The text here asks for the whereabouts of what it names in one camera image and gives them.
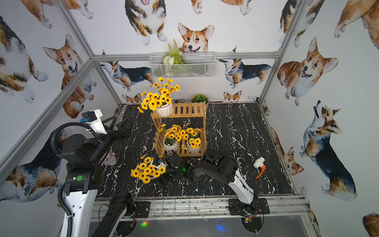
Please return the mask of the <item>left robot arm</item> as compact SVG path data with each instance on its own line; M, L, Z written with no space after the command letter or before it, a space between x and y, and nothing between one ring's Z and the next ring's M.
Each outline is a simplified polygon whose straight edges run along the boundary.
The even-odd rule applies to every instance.
M101 120L95 112L86 112L80 122L69 122L55 129L50 145L57 157L66 160L68 174L60 187L57 198L65 216L61 230L62 237L87 237L91 213L104 170L103 161L116 140L131 136L132 117L116 123L116 116ZM82 134L69 136L57 147L58 134L70 126L85 128L93 135L86 138Z

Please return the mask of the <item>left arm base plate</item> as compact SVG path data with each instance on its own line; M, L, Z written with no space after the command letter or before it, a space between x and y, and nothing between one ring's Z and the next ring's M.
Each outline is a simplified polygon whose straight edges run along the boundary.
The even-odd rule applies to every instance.
M150 201L137 201L133 203L132 214L130 217L135 218L148 218L150 213L151 202Z

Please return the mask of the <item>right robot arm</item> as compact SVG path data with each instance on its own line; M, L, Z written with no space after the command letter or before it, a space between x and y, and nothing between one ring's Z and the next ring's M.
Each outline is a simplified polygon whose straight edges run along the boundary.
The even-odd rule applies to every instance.
M207 175L232 188L243 207L256 209L258 196L243 179L234 157L208 148L194 163L186 161L177 153L165 154L161 160L161 164L166 165L166 171L178 175L182 181L196 182L200 176Z

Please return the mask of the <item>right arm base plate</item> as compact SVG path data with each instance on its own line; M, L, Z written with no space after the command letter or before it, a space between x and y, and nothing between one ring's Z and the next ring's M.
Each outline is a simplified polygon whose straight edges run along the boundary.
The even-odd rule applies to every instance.
M265 198L254 198L251 204L242 203L238 199L229 199L228 208L231 215L248 217L255 214L270 214Z

